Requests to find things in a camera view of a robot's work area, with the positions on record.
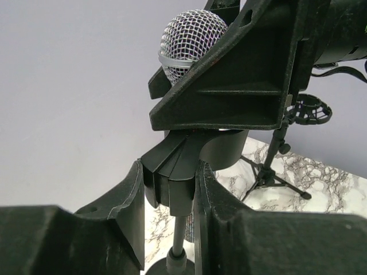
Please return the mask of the black tripod shock mount stand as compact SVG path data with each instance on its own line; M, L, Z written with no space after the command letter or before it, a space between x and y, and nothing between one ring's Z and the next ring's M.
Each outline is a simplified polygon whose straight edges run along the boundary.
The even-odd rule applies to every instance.
M267 187L287 187L298 193L301 198L305 200L311 199L310 193L302 191L278 177L275 170L271 168L271 164L276 154L285 155L290 152L291 146L285 141L290 125L294 123L299 125L321 125L329 122L332 115L331 107L316 96L305 93L298 95L296 103L284 112L281 127L274 130L265 161L263 163L255 163L245 156L240 157L241 160L251 166L255 176L254 184L246 191L241 200L245 201L252 191Z

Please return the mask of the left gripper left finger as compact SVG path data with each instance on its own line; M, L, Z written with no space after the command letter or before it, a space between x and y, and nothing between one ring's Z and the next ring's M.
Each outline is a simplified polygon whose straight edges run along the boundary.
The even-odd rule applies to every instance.
M139 274L144 267L140 161L75 213L52 205L1 208L2 274Z

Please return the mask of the black round base stand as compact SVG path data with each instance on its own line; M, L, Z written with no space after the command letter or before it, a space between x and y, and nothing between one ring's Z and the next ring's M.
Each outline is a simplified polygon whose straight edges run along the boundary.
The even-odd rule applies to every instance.
M194 263L184 249L186 221L193 211L196 171L200 161L215 170L235 164L247 130L177 130L141 157L145 193L152 207L164 205L175 218L173 245L167 256L147 274L194 274Z

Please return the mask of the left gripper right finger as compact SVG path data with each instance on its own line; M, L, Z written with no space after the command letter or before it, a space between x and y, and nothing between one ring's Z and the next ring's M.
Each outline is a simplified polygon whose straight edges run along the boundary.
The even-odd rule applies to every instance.
M256 211L205 162L196 171L196 274L365 274L366 219Z

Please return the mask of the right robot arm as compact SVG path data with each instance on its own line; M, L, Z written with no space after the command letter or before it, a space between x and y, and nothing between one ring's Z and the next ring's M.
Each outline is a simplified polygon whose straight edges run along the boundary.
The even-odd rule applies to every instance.
M257 129L281 125L315 66L366 58L365 1L208 1L228 30L183 79L149 81L152 129Z

